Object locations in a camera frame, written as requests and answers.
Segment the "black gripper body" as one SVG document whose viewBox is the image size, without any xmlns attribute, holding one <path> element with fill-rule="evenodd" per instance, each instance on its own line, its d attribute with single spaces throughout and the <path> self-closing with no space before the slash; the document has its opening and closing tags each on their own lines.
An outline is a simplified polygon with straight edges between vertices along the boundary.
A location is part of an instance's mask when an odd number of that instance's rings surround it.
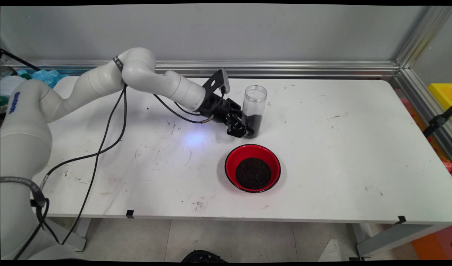
<svg viewBox="0 0 452 266">
<path fill-rule="evenodd" d="M 227 116 L 231 111 L 231 104 L 224 98 L 224 93 L 221 96 L 216 93 L 206 93 L 204 99 L 198 108 L 200 116 L 206 117 L 206 119 L 199 123 L 227 123 Z"/>
</svg>

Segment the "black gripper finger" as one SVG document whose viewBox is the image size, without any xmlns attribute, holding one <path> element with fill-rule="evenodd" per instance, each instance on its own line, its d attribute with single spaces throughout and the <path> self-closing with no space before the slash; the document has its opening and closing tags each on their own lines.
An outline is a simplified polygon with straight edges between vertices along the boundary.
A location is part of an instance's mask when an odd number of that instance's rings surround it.
<svg viewBox="0 0 452 266">
<path fill-rule="evenodd" d="M 255 130 L 246 126 L 241 118 L 228 116 L 226 118 L 227 134 L 236 138 L 243 138 L 247 135 L 254 135 Z"/>
<path fill-rule="evenodd" d="M 235 115 L 236 117 L 241 117 L 243 115 L 243 111 L 242 111 L 241 106 L 239 104 L 237 104 L 231 98 L 227 98 L 227 102 L 230 105 L 230 109 L 228 111 L 228 115 L 229 116 Z"/>
</svg>

